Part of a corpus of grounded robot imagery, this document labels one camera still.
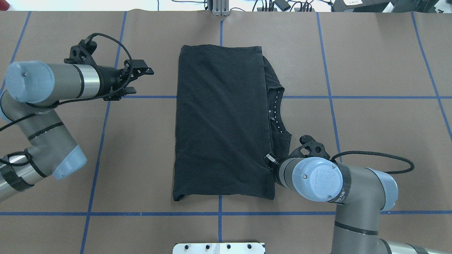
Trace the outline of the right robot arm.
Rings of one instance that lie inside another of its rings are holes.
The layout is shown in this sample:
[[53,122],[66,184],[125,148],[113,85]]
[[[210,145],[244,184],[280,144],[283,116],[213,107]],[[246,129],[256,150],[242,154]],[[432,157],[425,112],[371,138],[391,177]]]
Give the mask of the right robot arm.
[[[337,162],[348,154],[374,155],[405,161],[408,169],[378,171]],[[414,169],[412,161],[394,155],[348,151],[331,160],[293,152],[283,161],[274,154],[264,156],[273,169],[276,183],[311,201],[336,205],[333,254],[438,254],[419,245],[386,241],[379,237],[380,212],[389,211],[398,200],[398,186],[392,175]]]

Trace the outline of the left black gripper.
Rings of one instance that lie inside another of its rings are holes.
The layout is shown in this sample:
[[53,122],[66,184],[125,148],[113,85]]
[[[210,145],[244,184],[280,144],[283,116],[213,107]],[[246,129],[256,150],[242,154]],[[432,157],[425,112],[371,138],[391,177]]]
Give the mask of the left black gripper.
[[105,101],[116,101],[123,96],[137,93],[134,87],[122,87],[129,74],[132,77],[154,74],[153,69],[142,59],[126,59],[123,69],[97,66],[96,71],[100,78],[100,89],[96,97],[103,98]]

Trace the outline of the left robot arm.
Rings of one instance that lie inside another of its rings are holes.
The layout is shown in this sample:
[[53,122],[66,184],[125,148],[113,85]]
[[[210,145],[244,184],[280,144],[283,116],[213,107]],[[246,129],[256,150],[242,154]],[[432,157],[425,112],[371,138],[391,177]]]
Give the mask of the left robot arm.
[[127,82],[154,74],[144,60],[126,60],[123,69],[77,63],[14,62],[7,68],[1,117],[18,125],[30,146],[1,157],[1,201],[53,176],[61,180],[87,159],[55,111],[60,102],[97,97],[120,100],[136,93]]

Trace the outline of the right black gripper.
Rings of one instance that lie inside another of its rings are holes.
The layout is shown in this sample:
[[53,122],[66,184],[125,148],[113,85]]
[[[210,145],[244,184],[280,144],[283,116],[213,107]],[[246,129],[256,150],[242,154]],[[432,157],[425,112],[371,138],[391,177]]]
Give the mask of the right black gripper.
[[289,163],[293,161],[293,158],[287,158],[280,162],[273,153],[269,152],[264,156],[264,161],[272,168],[273,177],[276,183],[281,186],[287,186],[288,183],[285,177],[286,169]]

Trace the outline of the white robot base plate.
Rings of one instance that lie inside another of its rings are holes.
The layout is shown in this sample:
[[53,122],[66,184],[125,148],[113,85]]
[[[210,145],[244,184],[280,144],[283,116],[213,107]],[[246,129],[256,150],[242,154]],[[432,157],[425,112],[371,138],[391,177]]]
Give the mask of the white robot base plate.
[[173,254],[265,254],[264,243],[179,243],[173,247]]

